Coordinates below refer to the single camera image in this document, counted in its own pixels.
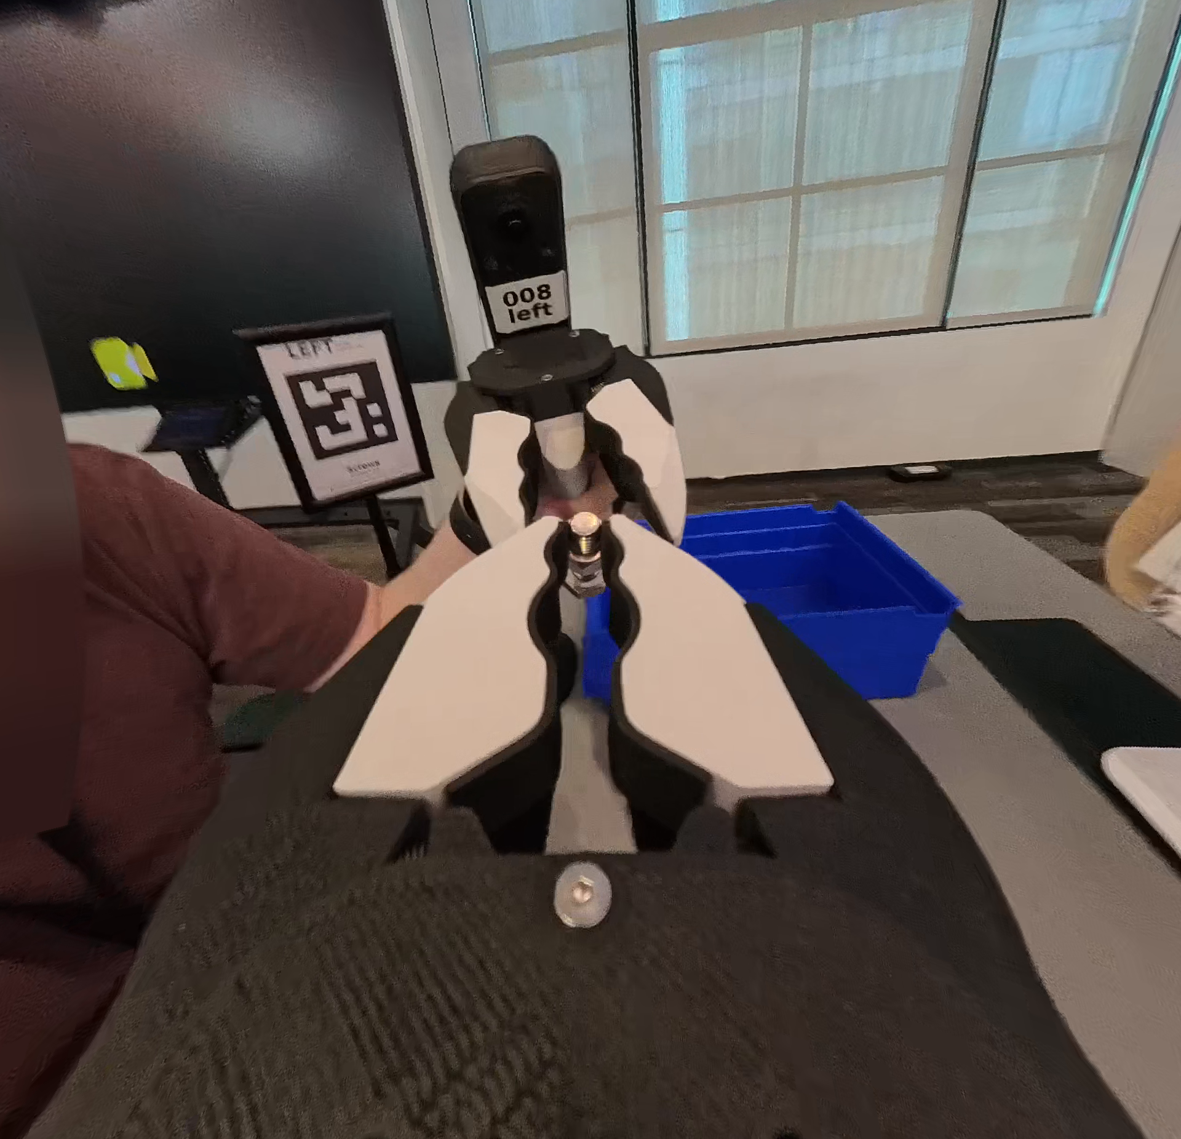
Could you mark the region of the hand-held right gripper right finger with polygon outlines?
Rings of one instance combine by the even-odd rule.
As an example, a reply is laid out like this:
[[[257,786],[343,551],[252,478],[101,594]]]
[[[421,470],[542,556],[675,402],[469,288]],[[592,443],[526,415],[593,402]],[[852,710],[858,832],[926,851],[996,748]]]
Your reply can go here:
[[[610,778],[641,851],[701,808],[825,796],[835,778],[781,663],[785,627],[711,569],[625,516],[606,528]]]

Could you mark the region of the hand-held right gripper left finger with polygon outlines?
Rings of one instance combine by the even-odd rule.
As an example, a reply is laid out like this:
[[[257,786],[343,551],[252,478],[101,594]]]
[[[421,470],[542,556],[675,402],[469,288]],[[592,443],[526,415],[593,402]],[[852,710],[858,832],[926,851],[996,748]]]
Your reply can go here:
[[[398,615],[332,793],[465,809],[496,850],[541,850],[562,763],[564,575],[565,524],[546,516]]]

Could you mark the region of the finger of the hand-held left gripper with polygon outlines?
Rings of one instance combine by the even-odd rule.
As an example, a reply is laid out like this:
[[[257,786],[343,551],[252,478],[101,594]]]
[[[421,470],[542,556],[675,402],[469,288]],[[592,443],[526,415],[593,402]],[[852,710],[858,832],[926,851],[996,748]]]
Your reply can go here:
[[[534,423],[526,415],[497,408],[471,417],[463,507],[488,547],[511,539],[534,520],[536,458]]]
[[[687,515],[687,486],[673,424],[635,383],[607,383],[584,408],[588,447],[616,499],[640,512],[650,530],[677,546]]]

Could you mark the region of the blue plastic parts bin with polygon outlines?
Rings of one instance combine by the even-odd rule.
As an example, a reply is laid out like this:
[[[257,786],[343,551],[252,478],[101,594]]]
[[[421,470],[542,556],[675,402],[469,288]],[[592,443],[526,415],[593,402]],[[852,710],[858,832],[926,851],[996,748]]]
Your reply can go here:
[[[917,691],[961,604],[844,501],[691,514],[682,549],[870,701]]]

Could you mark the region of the person's left forearm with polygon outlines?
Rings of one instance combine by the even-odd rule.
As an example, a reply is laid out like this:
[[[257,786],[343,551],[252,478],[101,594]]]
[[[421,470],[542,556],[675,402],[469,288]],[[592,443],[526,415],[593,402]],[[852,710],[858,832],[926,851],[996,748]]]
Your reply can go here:
[[[355,644],[363,645],[405,608],[421,604],[456,572],[474,560],[474,553],[442,522],[413,562],[386,585],[367,585]]]

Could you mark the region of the person's left hand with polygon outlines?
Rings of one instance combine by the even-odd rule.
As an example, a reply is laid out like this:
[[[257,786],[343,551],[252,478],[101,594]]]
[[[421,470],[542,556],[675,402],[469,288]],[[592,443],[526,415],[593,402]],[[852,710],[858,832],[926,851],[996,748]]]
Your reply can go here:
[[[545,496],[541,500],[538,515],[569,520],[576,515],[589,514],[604,520],[612,514],[615,500],[616,492],[610,480],[597,480],[577,497]]]

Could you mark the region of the black sign stand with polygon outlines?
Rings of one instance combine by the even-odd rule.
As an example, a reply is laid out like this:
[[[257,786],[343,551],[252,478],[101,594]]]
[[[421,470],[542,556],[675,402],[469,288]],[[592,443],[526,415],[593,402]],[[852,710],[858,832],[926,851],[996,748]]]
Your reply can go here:
[[[230,452],[238,443],[252,434],[259,423],[265,423],[260,400],[253,396],[235,400],[165,400],[155,405],[155,410],[160,413],[162,408],[193,402],[238,402],[242,408],[244,420],[240,436],[231,446],[208,451],[173,452],[180,459],[192,488],[199,495],[230,511],[233,505],[225,489],[222,471],[214,463],[212,452],[223,451],[223,463],[227,466]],[[420,499],[345,499],[317,511],[303,511],[301,505],[271,505],[237,508],[237,512],[254,524],[271,531],[368,526],[375,538],[387,579],[393,579],[408,568],[416,549],[425,546],[429,539],[424,520],[424,504]]]

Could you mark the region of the black framed marker sign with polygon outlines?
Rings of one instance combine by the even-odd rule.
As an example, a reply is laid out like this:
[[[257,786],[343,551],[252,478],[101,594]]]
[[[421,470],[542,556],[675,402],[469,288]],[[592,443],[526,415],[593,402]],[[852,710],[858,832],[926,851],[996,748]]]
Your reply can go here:
[[[389,313],[233,335],[305,512],[435,478]]]

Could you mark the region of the small dark tablet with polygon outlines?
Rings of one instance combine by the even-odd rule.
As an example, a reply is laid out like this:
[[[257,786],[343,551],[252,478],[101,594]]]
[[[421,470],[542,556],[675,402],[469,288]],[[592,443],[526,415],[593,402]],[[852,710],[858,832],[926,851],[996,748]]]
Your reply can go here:
[[[162,408],[142,452],[208,451],[231,446],[240,436],[238,402],[193,402]]]

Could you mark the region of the large grid window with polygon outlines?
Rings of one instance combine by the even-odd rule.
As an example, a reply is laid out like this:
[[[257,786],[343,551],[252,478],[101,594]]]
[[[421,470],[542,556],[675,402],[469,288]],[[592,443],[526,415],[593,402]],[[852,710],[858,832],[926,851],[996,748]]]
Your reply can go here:
[[[467,4],[574,321],[657,356],[1094,314],[1178,62],[1178,0]]]

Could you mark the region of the black desk mat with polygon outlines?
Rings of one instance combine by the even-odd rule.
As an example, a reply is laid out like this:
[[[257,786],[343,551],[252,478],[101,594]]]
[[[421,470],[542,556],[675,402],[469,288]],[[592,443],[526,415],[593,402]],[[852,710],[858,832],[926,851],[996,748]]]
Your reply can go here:
[[[1090,785],[1172,866],[1178,851],[1101,766],[1115,747],[1178,745],[1168,688],[1073,619],[970,619],[951,631]]]

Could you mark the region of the large black screen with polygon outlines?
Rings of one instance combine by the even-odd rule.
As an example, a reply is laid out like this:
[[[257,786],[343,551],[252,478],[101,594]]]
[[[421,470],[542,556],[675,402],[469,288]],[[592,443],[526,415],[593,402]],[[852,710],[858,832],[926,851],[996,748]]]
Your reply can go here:
[[[387,314],[454,379],[382,0],[2,0],[2,230],[65,413],[249,383],[235,330]]]

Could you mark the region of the instruction sheet on stand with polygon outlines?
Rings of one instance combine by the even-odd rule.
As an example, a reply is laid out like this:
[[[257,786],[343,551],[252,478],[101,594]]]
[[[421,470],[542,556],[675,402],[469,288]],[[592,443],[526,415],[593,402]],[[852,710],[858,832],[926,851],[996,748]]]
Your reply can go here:
[[[1140,493],[1115,520],[1103,549],[1109,589],[1160,629],[1179,637],[1179,444],[1164,454]],[[1103,775],[1179,855],[1178,730],[1164,744],[1114,747],[1101,758]]]

